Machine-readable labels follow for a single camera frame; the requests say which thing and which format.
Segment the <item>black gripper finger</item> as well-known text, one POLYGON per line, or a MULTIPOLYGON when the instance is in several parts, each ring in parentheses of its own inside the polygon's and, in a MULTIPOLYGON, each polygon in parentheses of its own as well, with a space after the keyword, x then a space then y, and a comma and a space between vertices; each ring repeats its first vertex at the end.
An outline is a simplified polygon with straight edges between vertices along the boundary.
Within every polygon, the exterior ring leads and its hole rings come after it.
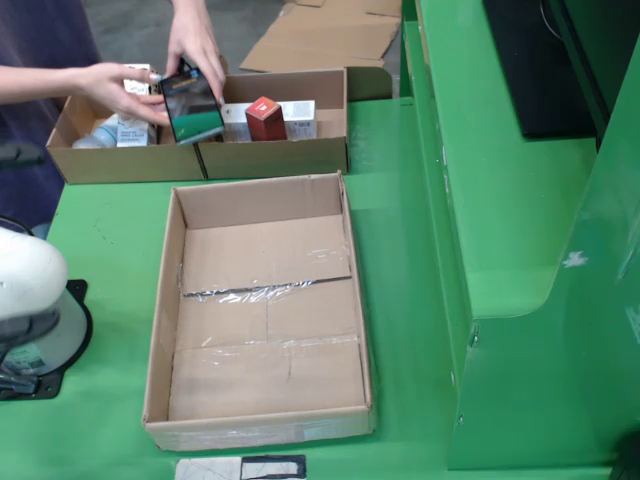
POLYGON ((0 168, 18 169, 41 165, 45 162, 43 151, 29 143, 6 143, 0 147, 0 168))

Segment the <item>bare person hand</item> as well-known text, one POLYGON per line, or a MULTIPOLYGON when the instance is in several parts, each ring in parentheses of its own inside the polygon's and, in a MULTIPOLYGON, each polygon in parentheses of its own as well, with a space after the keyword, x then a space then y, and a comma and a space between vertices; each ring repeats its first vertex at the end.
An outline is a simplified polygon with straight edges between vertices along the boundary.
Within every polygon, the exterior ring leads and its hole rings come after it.
POLYGON ((125 80, 155 85, 161 76, 144 69, 116 63, 99 63, 74 70, 75 93, 82 94, 126 118, 168 126, 169 117, 161 95, 138 95, 125 90, 125 80))
POLYGON ((180 59, 184 56, 199 68, 217 101, 223 105, 226 74, 207 16, 189 15, 187 12, 175 13, 169 36, 167 76, 178 73, 180 59))

